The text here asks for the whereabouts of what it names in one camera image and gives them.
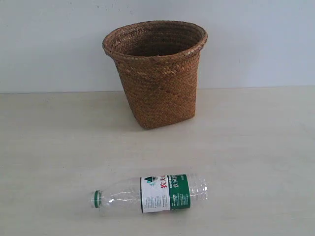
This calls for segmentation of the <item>brown woven wicker basket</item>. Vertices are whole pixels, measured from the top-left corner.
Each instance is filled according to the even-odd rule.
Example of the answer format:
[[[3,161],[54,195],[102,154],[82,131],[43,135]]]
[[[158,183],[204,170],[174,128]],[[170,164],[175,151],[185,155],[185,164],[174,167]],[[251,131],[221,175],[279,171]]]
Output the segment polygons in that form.
[[[129,107],[145,129],[191,119],[200,52],[207,32],[183,21],[145,21],[117,28],[102,47],[116,66]]]

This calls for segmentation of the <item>clear plastic water bottle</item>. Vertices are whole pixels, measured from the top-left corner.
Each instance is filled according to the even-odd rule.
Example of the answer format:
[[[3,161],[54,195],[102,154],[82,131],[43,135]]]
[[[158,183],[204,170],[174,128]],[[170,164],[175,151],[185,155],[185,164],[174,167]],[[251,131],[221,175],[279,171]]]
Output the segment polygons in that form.
[[[121,180],[91,193],[92,208],[106,215],[191,208],[208,198],[207,181],[196,174],[153,175]]]

